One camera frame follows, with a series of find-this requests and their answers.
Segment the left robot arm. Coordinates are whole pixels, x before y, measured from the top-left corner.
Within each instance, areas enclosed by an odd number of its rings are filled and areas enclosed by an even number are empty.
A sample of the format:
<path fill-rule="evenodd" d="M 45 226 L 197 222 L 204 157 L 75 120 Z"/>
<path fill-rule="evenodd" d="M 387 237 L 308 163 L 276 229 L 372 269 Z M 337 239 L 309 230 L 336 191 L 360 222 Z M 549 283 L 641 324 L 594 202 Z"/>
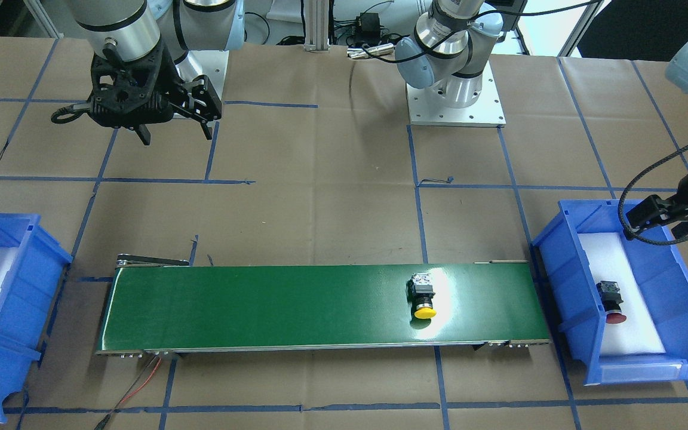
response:
<path fill-rule="evenodd" d="M 418 17 L 413 33 L 396 44 L 394 63 L 404 81 L 415 89 L 445 82 L 477 84 L 502 32 L 502 16 L 504 11 L 483 1 L 434 1 L 429 11 Z M 669 61 L 665 76 L 688 94 L 688 42 Z M 663 157 L 655 166 L 686 151 L 688 145 Z M 674 237 L 669 244 L 688 241 L 688 174 L 670 198 L 653 194 L 626 209 L 627 195 L 639 180 L 641 174 L 628 183 L 619 199 L 618 218 L 625 238 L 658 245 L 643 232 L 672 224 Z"/>

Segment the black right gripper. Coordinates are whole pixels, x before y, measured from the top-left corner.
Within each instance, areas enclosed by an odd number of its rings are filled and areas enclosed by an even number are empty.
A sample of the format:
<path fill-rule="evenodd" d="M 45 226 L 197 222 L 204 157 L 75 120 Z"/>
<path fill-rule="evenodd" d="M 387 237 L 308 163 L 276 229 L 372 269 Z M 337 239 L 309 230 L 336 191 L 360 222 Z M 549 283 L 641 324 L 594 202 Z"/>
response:
<path fill-rule="evenodd" d="M 90 76 L 90 118 L 102 126 L 134 127 L 143 145 L 151 144 L 145 124 L 167 122 L 174 111 L 197 121 L 207 140 L 222 118 L 222 100 L 208 76 L 181 84 L 164 42 L 137 60 L 118 64 L 95 54 Z"/>

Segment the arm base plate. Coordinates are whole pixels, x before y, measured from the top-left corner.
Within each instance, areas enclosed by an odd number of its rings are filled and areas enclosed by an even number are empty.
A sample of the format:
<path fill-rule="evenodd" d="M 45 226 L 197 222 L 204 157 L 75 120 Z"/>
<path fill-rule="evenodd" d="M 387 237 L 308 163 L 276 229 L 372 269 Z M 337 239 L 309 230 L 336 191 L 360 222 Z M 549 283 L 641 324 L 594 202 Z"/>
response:
<path fill-rule="evenodd" d="M 219 98 L 222 93 L 228 69 L 227 51 L 188 51 L 174 63 L 183 82 L 191 82 L 199 75 L 207 75 L 213 83 Z"/>
<path fill-rule="evenodd" d="M 405 85 L 410 124 L 502 128 L 507 124 L 490 62 L 470 79 L 449 76 L 426 89 Z"/>

